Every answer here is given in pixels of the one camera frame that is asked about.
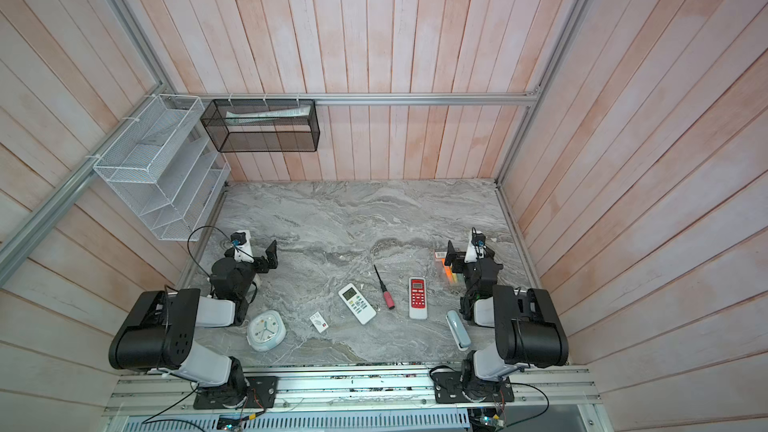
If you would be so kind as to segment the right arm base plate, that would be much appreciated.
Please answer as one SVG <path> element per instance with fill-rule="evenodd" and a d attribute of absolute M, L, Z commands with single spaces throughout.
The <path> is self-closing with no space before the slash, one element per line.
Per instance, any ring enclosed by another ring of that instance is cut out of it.
<path fill-rule="evenodd" d="M 513 402 L 512 387 L 503 382 L 477 379 L 470 373 L 455 371 L 449 367 L 435 367 L 428 372 L 434 386 L 435 401 L 438 404 Z"/>

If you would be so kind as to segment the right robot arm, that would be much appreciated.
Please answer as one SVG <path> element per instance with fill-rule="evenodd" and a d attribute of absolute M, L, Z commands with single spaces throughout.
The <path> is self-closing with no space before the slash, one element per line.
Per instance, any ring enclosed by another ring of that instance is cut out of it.
<path fill-rule="evenodd" d="M 503 265 L 480 241 L 460 252 L 447 245 L 443 265 L 464 277 L 459 309 L 446 314 L 457 347 L 468 355 L 457 372 L 438 368 L 435 386 L 456 399 L 499 401 L 508 396 L 504 380 L 527 367 L 563 366 L 569 358 L 566 333 L 549 292 L 498 283 Z"/>

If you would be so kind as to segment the black mesh basket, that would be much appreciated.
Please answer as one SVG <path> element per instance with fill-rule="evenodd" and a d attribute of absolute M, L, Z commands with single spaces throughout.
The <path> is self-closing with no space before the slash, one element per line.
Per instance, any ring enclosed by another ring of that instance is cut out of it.
<path fill-rule="evenodd" d="M 256 112 L 311 106 L 308 121 L 300 125 L 228 126 L 227 112 Z M 201 123 L 216 149 L 222 153 L 301 153 L 317 150 L 321 136 L 315 102 L 302 99 L 214 99 Z"/>

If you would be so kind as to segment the colored highlighter pack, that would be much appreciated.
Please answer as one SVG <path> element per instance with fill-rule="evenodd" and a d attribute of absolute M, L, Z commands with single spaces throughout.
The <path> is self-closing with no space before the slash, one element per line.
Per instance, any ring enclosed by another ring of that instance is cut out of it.
<path fill-rule="evenodd" d="M 434 263 L 437 269 L 438 275 L 442 277 L 449 285 L 455 285 L 457 283 L 457 276 L 452 272 L 450 266 L 445 265 L 446 252 L 435 251 Z"/>

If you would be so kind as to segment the white blue alarm clock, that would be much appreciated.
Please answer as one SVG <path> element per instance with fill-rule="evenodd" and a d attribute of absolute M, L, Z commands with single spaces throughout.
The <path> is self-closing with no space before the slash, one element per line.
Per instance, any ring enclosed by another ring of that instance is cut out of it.
<path fill-rule="evenodd" d="M 280 345 L 286 333 L 281 315 L 275 310 L 267 310 L 250 321 L 246 338 L 255 351 L 266 352 Z"/>

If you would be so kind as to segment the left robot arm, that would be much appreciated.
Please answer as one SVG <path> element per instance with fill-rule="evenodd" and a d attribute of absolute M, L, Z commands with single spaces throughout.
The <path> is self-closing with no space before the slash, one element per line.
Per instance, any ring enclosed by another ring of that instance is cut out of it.
<path fill-rule="evenodd" d="M 199 288 L 142 293 L 114 336 L 108 361 L 112 368 L 134 372 L 168 373 L 197 385 L 204 406 L 236 408 L 244 405 L 251 386 L 241 362 L 200 343 L 202 328 L 227 328 L 244 323 L 257 292 L 255 278 L 278 267 L 277 242 L 262 256 L 238 261 L 238 241 L 217 260 L 206 296 Z"/>

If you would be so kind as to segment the small white box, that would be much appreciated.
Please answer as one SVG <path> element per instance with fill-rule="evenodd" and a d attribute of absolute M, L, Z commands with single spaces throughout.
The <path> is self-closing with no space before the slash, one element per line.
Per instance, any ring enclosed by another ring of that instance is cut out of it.
<path fill-rule="evenodd" d="M 328 323 L 320 312 L 312 314 L 310 316 L 310 321 L 319 333 L 323 333 L 328 329 Z"/>

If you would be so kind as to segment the red handled screwdriver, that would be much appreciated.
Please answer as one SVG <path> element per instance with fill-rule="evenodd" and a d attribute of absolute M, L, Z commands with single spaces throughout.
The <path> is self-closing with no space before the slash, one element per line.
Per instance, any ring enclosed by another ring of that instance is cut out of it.
<path fill-rule="evenodd" d="M 386 285 L 384 284 L 384 282 L 383 282 L 383 280 L 382 280 L 382 278 L 380 276 L 380 273 L 379 273 L 377 267 L 374 267 L 374 272 L 375 272 L 375 274 L 377 276 L 377 279 L 379 281 L 380 289 L 381 289 L 382 296 L 383 296 L 383 299 L 385 301 L 385 304 L 386 304 L 386 306 L 387 306 L 387 308 L 389 310 L 393 310 L 395 308 L 394 300 L 393 300 L 390 292 L 388 291 Z"/>

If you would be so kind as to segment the paper in black basket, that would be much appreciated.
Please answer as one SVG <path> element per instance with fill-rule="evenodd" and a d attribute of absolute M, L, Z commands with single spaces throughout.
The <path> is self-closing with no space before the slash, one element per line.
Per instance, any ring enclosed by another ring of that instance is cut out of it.
<path fill-rule="evenodd" d="M 300 125 L 308 121 L 311 106 L 256 112 L 227 112 L 224 122 L 228 126 Z"/>

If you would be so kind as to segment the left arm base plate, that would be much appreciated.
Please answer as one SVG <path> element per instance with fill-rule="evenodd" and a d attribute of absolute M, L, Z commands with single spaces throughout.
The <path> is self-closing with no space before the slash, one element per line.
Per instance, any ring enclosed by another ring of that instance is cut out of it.
<path fill-rule="evenodd" d="M 256 375 L 218 387 L 205 387 L 197 392 L 193 409 L 270 409 L 275 403 L 278 381 L 277 376 Z"/>

